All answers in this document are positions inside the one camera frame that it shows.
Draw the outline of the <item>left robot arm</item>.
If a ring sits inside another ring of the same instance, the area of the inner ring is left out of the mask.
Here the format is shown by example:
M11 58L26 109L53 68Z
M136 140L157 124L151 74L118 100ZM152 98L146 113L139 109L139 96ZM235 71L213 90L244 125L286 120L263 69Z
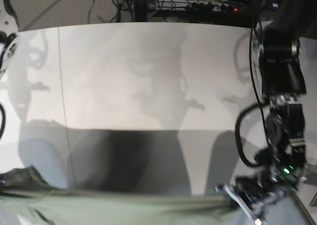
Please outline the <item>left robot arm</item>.
M239 176L234 185L220 185L257 225L264 222L268 207L296 191L307 173L305 117L299 97L307 92L300 67L300 38L317 21L317 0L282 0L273 21L262 26L259 5L252 21L249 52L256 53L262 80L257 101L245 108L235 124L235 140L241 161L257 171ZM267 146L254 162L247 159L240 128L244 117L255 109L269 107L263 116Z

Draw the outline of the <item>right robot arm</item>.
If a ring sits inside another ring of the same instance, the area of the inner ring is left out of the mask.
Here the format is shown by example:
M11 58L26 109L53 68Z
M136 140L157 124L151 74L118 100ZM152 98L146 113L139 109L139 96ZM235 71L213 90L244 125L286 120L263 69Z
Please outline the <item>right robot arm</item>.
M0 78L6 73L20 43L18 18L10 0L0 0Z

